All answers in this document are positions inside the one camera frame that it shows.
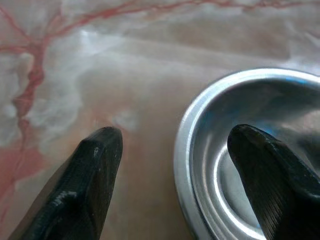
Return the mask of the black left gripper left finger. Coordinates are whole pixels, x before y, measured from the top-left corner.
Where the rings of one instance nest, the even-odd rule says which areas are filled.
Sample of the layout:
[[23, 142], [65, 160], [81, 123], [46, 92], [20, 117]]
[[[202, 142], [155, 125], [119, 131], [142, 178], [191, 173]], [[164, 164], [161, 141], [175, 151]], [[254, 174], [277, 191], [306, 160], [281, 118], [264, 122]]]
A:
[[49, 178], [10, 240], [98, 240], [123, 154], [121, 130], [97, 129]]

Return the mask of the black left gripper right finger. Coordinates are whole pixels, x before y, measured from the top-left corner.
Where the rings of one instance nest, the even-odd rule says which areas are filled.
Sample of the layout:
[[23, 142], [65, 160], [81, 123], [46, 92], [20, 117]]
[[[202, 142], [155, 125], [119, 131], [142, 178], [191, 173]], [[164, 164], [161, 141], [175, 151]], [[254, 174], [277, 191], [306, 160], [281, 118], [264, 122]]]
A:
[[283, 142], [239, 124], [228, 152], [266, 239], [320, 238], [320, 178]]

